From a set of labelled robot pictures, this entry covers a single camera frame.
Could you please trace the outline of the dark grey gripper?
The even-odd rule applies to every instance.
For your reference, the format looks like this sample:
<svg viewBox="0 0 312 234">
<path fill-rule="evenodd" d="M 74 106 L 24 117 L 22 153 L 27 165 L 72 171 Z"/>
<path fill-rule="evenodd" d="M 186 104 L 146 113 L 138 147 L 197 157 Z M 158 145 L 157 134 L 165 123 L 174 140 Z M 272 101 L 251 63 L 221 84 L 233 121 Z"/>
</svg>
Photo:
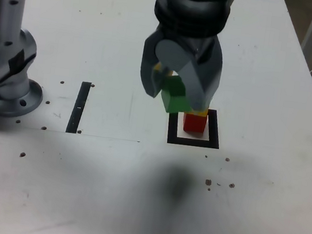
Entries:
<svg viewBox="0 0 312 234">
<path fill-rule="evenodd" d="M 175 71 L 185 86 L 190 107 L 203 111 L 218 89 L 222 58 L 216 36 L 192 38 L 159 27 L 145 40 L 140 78 L 145 92 L 155 98 L 168 70 Z"/>
</svg>

